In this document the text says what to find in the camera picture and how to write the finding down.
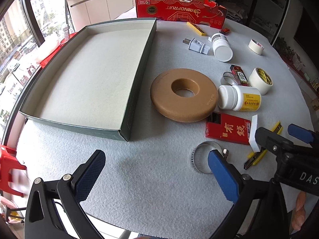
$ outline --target white power plug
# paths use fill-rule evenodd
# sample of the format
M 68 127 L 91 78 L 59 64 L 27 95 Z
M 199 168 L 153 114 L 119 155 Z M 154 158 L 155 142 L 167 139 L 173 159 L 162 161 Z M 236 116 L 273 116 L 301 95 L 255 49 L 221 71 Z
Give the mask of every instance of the white power plug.
M 200 42 L 199 40 L 193 38 L 192 40 L 189 39 L 184 39 L 183 43 L 188 45 L 188 49 L 199 52 L 199 53 L 203 53 L 205 55 L 208 54 L 208 51 L 210 49 L 210 46 L 205 45 L 205 43 Z

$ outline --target brown ring cushion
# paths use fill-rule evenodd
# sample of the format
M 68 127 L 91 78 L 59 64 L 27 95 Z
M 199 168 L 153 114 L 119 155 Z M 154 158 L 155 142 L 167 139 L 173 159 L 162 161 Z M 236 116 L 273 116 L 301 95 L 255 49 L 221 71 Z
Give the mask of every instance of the brown ring cushion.
M 192 97 L 175 93 L 187 89 Z M 178 122 L 196 122 L 208 117 L 218 101 L 217 88 L 204 74 L 186 68 L 170 69 L 157 76 L 151 85 L 151 101 L 158 112 Z

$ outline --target white pill bottle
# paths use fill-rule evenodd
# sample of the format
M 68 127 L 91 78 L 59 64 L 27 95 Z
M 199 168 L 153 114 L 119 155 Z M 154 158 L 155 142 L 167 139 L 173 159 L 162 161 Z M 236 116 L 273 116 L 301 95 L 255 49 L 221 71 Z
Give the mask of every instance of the white pill bottle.
M 218 88 L 218 107 L 222 110 L 254 112 L 260 104 L 260 91 L 255 87 L 221 85 Z
M 219 61 L 228 62 L 232 59 L 232 49 L 225 35 L 216 33 L 208 40 L 212 43 L 214 55 Z

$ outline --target small red box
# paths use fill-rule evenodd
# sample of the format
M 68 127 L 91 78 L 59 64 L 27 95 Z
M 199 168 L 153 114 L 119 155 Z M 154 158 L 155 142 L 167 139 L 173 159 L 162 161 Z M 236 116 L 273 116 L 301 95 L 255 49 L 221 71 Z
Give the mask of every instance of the small red box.
M 138 18 L 156 17 L 165 21 L 184 21 L 223 27 L 227 9 L 210 0 L 135 0 Z
M 206 122 L 205 136 L 227 142 L 249 145 L 251 121 L 213 112 Z
M 242 70 L 241 67 L 239 66 L 235 66 L 235 65 L 231 65 L 230 66 L 230 71 L 232 71 L 232 73 L 236 76 L 238 76 L 239 80 L 240 80 L 240 83 L 242 86 L 250 86 L 245 74 L 244 74 L 244 71 Z

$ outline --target person's hand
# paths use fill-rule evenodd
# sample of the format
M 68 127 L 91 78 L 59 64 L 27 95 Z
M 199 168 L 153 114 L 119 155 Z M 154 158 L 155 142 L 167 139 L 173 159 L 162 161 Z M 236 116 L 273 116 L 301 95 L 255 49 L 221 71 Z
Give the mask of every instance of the person's hand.
M 301 191 L 296 199 L 296 211 L 292 217 L 291 226 L 293 229 L 299 231 L 305 222 L 306 212 L 303 207 L 306 201 L 306 193 Z

